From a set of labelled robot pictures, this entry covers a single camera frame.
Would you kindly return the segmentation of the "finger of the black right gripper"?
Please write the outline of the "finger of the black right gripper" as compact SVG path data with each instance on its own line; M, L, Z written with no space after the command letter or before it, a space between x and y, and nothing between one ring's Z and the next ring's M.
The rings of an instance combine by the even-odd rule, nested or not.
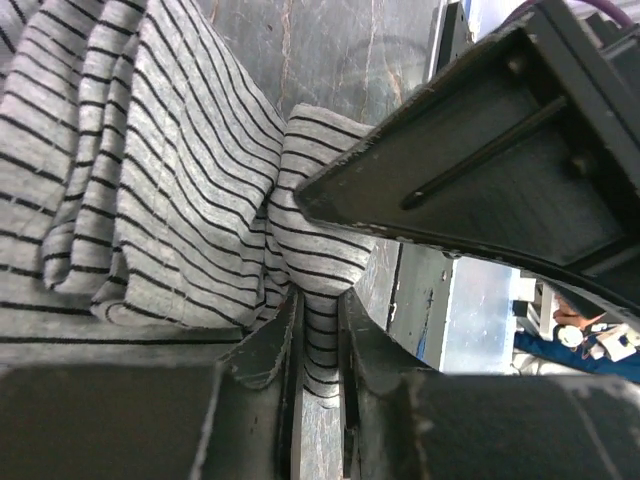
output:
M620 232L573 168L576 109L526 27L485 38L295 195L310 219L526 270Z

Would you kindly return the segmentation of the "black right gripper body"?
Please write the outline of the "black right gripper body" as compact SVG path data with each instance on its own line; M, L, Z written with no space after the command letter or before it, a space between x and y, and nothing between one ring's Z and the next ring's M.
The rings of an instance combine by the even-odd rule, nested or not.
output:
M594 185L620 232L570 268L595 278L639 261L639 25L612 1L593 1L594 14L575 16L563 1L525 1L514 18L576 109L572 160Z

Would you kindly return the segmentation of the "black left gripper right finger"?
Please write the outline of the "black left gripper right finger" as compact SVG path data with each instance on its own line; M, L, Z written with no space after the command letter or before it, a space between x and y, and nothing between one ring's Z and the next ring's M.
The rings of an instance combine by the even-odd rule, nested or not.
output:
M639 393L590 375L446 375L338 307L347 479L635 479Z

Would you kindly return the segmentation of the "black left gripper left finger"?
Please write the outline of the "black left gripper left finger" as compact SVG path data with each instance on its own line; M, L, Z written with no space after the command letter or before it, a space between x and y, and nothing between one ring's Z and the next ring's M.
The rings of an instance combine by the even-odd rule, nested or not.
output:
M5 479L296 479L303 299L243 341L1 360Z

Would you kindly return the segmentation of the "grey striped underwear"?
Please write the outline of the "grey striped underwear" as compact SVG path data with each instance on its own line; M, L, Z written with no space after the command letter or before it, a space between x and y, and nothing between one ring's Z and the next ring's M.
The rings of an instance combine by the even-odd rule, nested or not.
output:
M305 298L305 389L339 402L337 308L371 238L295 189L368 133L283 118L193 1L1 5L1 315L244 332Z

